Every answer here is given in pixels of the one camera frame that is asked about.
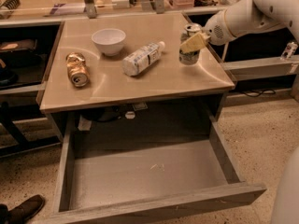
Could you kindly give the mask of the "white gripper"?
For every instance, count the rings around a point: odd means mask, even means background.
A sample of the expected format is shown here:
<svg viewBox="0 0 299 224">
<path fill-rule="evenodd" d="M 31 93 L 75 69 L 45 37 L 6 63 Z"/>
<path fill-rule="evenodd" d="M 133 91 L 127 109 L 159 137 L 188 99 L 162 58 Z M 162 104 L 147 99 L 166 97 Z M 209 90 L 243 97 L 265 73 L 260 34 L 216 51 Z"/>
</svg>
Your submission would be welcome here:
<svg viewBox="0 0 299 224">
<path fill-rule="evenodd" d="M 234 14 L 231 11 L 220 11 L 206 22 L 204 26 L 206 33 L 198 32 L 192 35 L 179 48 L 183 53 L 190 53 L 203 49 L 208 41 L 217 46 L 234 41 L 236 39 L 234 22 Z"/>
</svg>

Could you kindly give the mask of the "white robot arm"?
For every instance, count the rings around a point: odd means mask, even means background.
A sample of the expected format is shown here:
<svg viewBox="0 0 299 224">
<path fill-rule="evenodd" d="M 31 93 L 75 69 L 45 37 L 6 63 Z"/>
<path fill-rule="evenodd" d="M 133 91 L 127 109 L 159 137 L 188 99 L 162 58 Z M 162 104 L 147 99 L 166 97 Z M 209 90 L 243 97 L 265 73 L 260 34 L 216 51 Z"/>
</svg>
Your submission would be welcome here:
<svg viewBox="0 0 299 224">
<path fill-rule="evenodd" d="M 287 28 L 299 40 L 299 0 L 240 0 L 213 15 L 180 45 L 183 53 L 224 45 L 247 34 Z"/>
</svg>

